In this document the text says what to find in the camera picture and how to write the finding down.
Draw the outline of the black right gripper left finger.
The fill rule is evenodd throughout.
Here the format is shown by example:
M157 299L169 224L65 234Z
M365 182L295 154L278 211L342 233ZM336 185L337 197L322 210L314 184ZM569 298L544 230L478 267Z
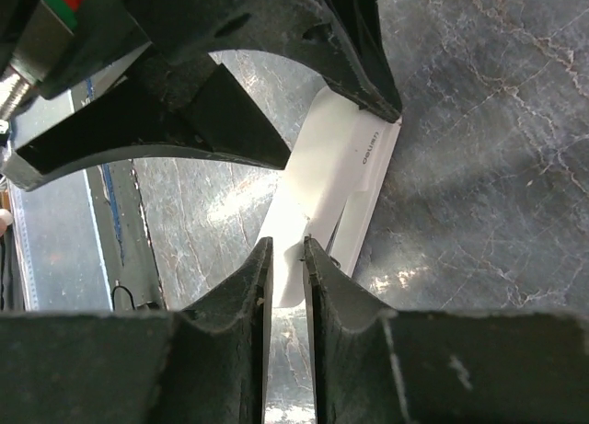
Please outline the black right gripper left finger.
M272 240L179 311L4 313L5 423L261 423Z

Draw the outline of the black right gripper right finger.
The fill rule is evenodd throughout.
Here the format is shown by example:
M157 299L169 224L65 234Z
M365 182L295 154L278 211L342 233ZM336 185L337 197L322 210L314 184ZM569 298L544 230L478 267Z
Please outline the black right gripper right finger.
M588 320L401 311L304 243L320 423L584 423Z

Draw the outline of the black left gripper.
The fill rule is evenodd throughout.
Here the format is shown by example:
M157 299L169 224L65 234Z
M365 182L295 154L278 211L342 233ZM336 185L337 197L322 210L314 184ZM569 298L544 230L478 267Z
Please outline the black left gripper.
M124 0L1 0L1 113L51 99L148 45ZM2 173L34 190L125 159L175 157L282 170L291 151L223 64L177 66L152 52L124 80L3 152Z

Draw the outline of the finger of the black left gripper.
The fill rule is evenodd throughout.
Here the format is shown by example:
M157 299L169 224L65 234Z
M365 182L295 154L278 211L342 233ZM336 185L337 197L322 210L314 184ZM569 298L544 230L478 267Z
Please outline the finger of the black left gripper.
M377 0L124 0L124 5L171 63L199 52L267 52L317 72L333 91L383 120L401 115Z

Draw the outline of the white rectangular case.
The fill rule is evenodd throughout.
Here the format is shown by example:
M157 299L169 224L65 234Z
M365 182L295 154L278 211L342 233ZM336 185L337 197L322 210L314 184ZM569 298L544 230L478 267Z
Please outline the white rectangular case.
M400 129L328 87L317 93L260 229L273 240L274 306L304 300L306 236L353 274Z

